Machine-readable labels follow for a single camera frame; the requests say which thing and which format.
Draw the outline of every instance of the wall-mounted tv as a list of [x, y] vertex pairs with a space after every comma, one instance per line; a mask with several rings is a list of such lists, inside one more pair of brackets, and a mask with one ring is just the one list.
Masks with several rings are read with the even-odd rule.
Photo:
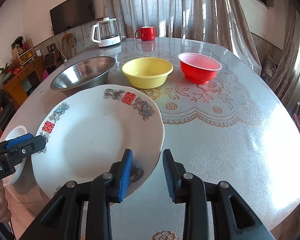
[[50, 10], [53, 33], [58, 34], [95, 19], [93, 0], [67, 0]]

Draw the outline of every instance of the electric kettle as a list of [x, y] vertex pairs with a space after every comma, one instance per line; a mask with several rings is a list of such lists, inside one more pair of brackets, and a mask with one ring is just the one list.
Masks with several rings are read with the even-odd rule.
[[108, 47], [121, 42], [117, 19], [104, 18], [91, 28], [91, 41], [98, 43], [99, 47]]

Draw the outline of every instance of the table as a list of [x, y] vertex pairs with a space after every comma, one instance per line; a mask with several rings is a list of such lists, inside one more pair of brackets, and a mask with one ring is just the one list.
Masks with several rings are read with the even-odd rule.
[[[177, 55], [197, 52], [218, 60], [223, 69], [207, 85], [188, 82]], [[160, 57], [174, 65], [162, 86], [140, 90], [158, 105], [165, 126], [163, 149], [187, 171], [211, 183], [228, 181], [269, 228], [300, 203], [300, 135], [275, 94], [247, 65], [227, 49], [204, 42], [156, 38], [127, 39], [115, 47], [92, 45], [54, 71], [17, 111], [3, 137], [17, 125], [36, 134], [42, 120], [65, 96], [50, 90], [65, 67], [95, 56], [111, 56], [116, 64], [109, 83], [129, 86], [120, 71], [138, 57]], [[8, 190], [33, 215], [48, 198], [36, 184], [31, 160]], [[209, 219], [212, 222], [211, 208]], [[151, 176], [123, 204], [111, 207], [113, 239], [181, 239], [184, 205], [168, 195], [162, 157]], [[210, 224], [210, 235], [213, 225]]]

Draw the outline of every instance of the potted plant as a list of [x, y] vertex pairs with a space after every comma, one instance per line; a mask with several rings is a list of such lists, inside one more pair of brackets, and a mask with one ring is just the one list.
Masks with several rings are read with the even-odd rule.
[[2, 82], [6, 82], [12, 75], [12, 68], [8, 66], [8, 62], [4, 68], [0, 68], [1, 74], [3, 74]]

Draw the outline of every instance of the human hand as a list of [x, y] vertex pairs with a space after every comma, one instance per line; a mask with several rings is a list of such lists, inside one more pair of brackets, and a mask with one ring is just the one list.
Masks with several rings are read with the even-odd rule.
[[11, 218], [11, 212], [8, 209], [8, 201], [5, 198], [5, 191], [2, 179], [0, 180], [0, 222], [8, 223]]

